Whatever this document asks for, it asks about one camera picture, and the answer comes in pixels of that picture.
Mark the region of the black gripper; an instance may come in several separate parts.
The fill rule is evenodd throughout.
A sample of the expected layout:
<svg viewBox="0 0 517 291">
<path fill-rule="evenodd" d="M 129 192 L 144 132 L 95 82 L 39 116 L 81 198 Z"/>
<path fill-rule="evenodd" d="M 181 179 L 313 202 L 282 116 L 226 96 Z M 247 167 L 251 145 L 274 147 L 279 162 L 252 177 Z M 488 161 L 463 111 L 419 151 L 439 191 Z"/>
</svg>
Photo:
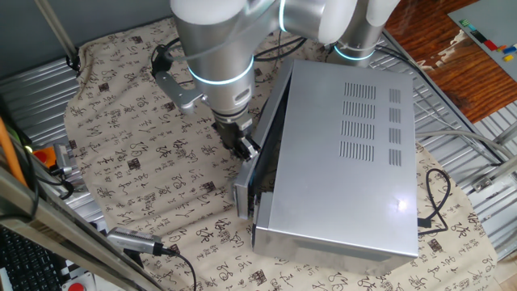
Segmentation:
<svg viewBox="0 0 517 291">
<path fill-rule="evenodd" d="M 261 148 L 251 137 L 253 120 L 248 112 L 236 116 L 214 113 L 214 117 L 215 129 L 227 150 L 243 161 L 249 161 L 259 154 Z"/>
</svg>

